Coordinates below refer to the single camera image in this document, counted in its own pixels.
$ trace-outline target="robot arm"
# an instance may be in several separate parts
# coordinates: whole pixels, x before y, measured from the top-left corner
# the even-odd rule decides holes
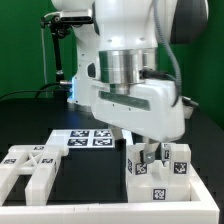
[[[91,105],[94,116],[159,142],[179,139],[185,128],[180,98],[174,103],[176,83],[146,79],[142,74],[144,70],[157,70],[159,42],[188,43],[203,30],[208,18],[207,1],[158,0],[163,38],[156,31],[156,0],[52,2],[63,12],[61,20],[66,11],[70,17],[73,13],[76,16],[92,9],[94,3],[97,34],[92,25],[75,29],[82,69],[74,81],[77,96],[84,95],[79,91],[83,93],[86,88],[83,104]],[[95,80],[88,77],[90,65],[95,67]]]

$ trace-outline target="black cable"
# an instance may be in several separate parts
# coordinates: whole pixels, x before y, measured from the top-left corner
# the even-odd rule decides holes
[[[0,101],[7,97],[7,96],[10,96],[10,95],[13,95],[13,94],[20,94],[20,93],[46,93],[46,92],[51,92],[51,93],[54,93],[54,92],[57,92],[57,91],[65,91],[64,89],[63,90],[21,90],[21,91],[15,91],[15,92],[11,92],[11,93],[7,93],[5,95],[2,95],[0,96]]]
[[[46,85],[43,85],[39,90],[44,90],[44,89],[47,89],[48,87],[51,87],[51,86],[60,86],[60,82],[48,83]],[[38,98],[40,94],[41,94],[41,92],[37,91],[37,93],[36,93],[34,98]]]

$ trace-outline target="green wall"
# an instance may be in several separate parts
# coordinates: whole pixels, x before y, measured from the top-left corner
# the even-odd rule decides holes
[[[0,95],[11,91],[39,89],[44,84],[40,18],[52,12],[48,0],[1,0]],[[74,35],[60,41],[66,78],[75,70]],[[53,43],[45,29],[48,81],[55,81]]]
[[[224,129],[224,1],[209,0],[209,7],[208,28],[203,35],[190,45],[173,46],[173,49],[183,73],[184,95],[198,101],[200,108]],[[44,84],[39,20],[52,11],[50,0],[1,0],[0,95],[35,90]],[[54,56],[48,29],[45,37],[48,81],[53,82]],[[70,79],[76,71],[73,35],[61,41],[61,52],[65,76]],[[159,66],[172,73],[162,47]]]

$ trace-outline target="metal cylinder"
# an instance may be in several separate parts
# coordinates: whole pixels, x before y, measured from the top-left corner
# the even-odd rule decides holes
[[[156,69],[156,49],[99,52],[101,81],[127,94],[130,84],[142,83],[143,68]]]

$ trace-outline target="black surface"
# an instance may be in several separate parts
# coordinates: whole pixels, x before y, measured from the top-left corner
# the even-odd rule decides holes
[[[12,145],[45,144],[53,129],[107,128],[87,113],[74,112],[61,101],[6,100],[0,102],[0,160]],[[224,132],[200,111],[186,121],[179,141],[192,150],[192,165],[220,210],[224,208]],[[124,142],[114,150],[71,151],[62,159],[48,204],[126,202]],[[18,179],[5,205],[24,204],[28,176]]]

